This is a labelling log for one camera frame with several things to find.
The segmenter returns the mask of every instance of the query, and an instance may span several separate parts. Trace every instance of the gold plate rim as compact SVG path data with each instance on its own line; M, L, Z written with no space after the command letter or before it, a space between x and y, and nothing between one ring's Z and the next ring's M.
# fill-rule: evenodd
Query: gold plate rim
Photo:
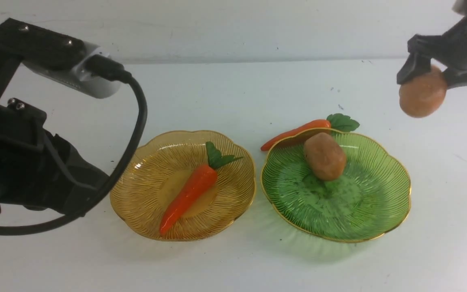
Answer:
M384 152L386 155L388 155L388 157L394 159L395 161L397 161L397 163L401 166L401 168L405 171L407 177L408 177L408 212L406 213L406 215L404 216L404 218L394 227L392 227L391 229L383 232L382 234L379 234L375 237L372 237L372 238L368 238L368 239L365 239L365 240L340 240L340 239L337 239L337 238L332 238L332 237L329 237L329 236L324 236L324 235L320 235L320 234L315 234L315 233L312 233L310 231L307 231L299 226L297 226L296 224L294 224L293 222L291 222L290 220L288 220L282 213L280 213L280 211L278 210L278 208L276 207L276 205L273 203L273 201L271 201L269 195L267 194L266 192L266 189L264 188L264 184L263 184L263 172L264 172L264 169L266 168L266 165L268 163L268 160L269 160L269 154L271 153L271 151L273 150L273 148L279 144L280 142L282 141L285 141L285 140L288 140L288 139L293 139L295 137L298 137L299 135L302 135L308 131L320 131L320 130L330 130L330 131L333 131L333 132L336 132L336 133L341 133L341 134L345 134L345 135L359 135L361 137L364 137L366 139L369 139L371 141L373 141L374 143L376 143ZM300 230L300 231L303 231L307 234L311 234L313 236L316 236L316 237L320 237L320 238L323 238L323 239L326 239L326 240L331 240L331 241L334 241L334 242L340 242L340 243L361 243L361 242L367 242L367 241L371 241L371 240L375 240L375 239L378 239L380 237L382 237L383 235L393 231L394 229L398 228L405 220L406 218L408 218L408 215L410 214L410 209L412 208L412 201L411 201L411 193L412 193L412 180L410 178L410 174L408 173L408 170L405 168L405 166L401 163L401 161L397 160L397 158L393 157L392 155L390 155L390 153L387 151L387 149L385 149L385 147L383 147L380 143L378 143L376 140L366 136L366 135L362 135L360 133L352 133L352 132L343 132L343 131L338 131L336 129L332 129L332 128L311 128L311 129L307 129L307 130L304 130L304 131L301 131L300 133L297 133L296 135L293 135L293 136L289 136L289 137L285 137L285 138L282 138L280 140L278 140L277 142L275 142L275 144L273 144L271 146L271 148L268 150L268 153L266 155L266 158L264 160L264 164L263 164L263 167L261 169L261 175L259 177L259 181L261 183L261 189L263 190L263 193L265 195L265 197L267 198L267 200L269 201L269 203L271 204L271 206L273 207L273 209L276 211L276 213L282 218L284 219L284 221L286 221L287 223L289 223L290 225L292 225L293 227L295 227L296 229Z
M165 133L161 133L159 135L156 135L154 136L154 138L150 139L146 144L143 144L142 146L139 146L136 150L135 150L135 153L140 150L141 148L145 148L148 146L148 144L152 143L153 141L155 141L156 139L158 139L159 137L162 137L163 135L167 135L167 134L171 134L171 133L185 133L185 134L193 134L193 133L215 133L217 135L221 135L223 136L224 138L226 138L226 140L228 140L228 142L230 142L231 144L233 144L234 146L237 146L239 147L243 152L245 152L247 154L247 156L250 158L250 161L252 163L252 168L253 168L253 194L252 194L252 198L250 200L250 203L248 203L246 205L246 207L243 209L243 211L241 212L241 214L239 214L239 216L237 216L237 218L233 219L231 222L229 222L226 226L224 226L222 229L218 230L218 231L215 231L213 233L210 233L210 234L207 234L206 236L203 236L203 237L200 237L200 238L193 238L193 239L180 239L180 238L177 238L177 239L165 239L165 238L160 238L160 237L152 237L152 236L148 236L148 235L145 235L145 234L141 234L141 233L138 233L136 231L134 231L134 229L132 229L132 227L129 225L129 223L124 220L120 214L118 214L117 210L115 209L115 206L113 204L113 197L111 196L111 193L113 192L113 190L115 190L115 187L113 187L113 189L111 190L111 192L109 193L110 196L109 196L109 200L111 201L111 207L113 209L113 211L115 212L115 214L129 227L129 229L131 229L135 234L138 234L138 235L141 235L145 238L148 238L148 239L151 239L151 240L156 240L156 241L160 241L160 242L192 242L192 241L198 241L198 240L204 240L206 238L209 238L209 237L212 237L214 235L217 235L219 233L221 233L222 231L224 231L225 229L227 229L228 227L230 227L237 219L239 219L242 215L244 215L244 213L246 213L246 211L248 211L248 209L252 206L253 204L253 201L255 199L255 196L257 194L257 168L256 168L256 165L255 165L255 161L252 157L252 154L246 150L246 148L244 148L243 146L239 145L239 144L236 144L232 139L230 139L228 136L224 135L223 133L220 133L218 131L212 131L212 130L197 130L197 131L184 131L184 130L174 130L174 131L168 131L168 132L165 132Z

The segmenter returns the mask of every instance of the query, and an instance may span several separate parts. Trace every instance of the potato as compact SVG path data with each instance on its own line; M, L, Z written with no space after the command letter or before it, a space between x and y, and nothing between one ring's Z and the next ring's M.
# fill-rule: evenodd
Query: potato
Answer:
M332 181L343 174L347 156L328 133L319 133L304 143L304 157L316 177Z
M448 85L439 68L418 76L399 89L399 105L407 115L424 118L435 112L444 101Z

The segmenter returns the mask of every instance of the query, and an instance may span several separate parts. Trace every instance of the cable connector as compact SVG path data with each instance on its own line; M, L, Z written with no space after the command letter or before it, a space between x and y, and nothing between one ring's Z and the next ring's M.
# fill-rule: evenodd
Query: cable connector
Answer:
M84 67L86 70L109 81L128 83L132 77L131 73L125 70L124 65L101 55L94 55L89 58Z

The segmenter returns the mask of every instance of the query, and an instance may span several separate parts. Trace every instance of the white table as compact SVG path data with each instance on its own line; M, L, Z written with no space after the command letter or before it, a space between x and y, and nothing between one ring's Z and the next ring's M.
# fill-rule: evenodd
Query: white table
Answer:
M0 237L0 292L340 291L467 292L467 88L422 120L398 106L403 60L131 65L150 113L142 143L172 130L220 131L248 149L304 122L342 112L408 169L412 210L378 240L340 244L284 222L261 191L217 236L148 240L105 199L85 218L38 235ZM128 87L96 100L22 68L2 102L21 98L48 113L45 127L110 173L137 109ZM55 218L5 206L0 224Z

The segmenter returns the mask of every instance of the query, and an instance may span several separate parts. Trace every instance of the glass plate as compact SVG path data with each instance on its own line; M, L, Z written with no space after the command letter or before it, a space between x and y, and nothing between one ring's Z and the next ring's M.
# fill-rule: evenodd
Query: glass plate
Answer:
M165 236L161 217L194 168L205 163L205 142L223 155L243 157L219 168L217 183L183 214ZM172 131L140 147L111 191L115 213L136 233L155 240L199 240L230 226L255 196L255 164L244 148L213 131Z
M304 159L304 141L329 131L347 155L343 175L321 181ZM339 242L378 238L410 211L406 169L374 140L357 133L311 129L275 144L261 174L263 191L288 223Z

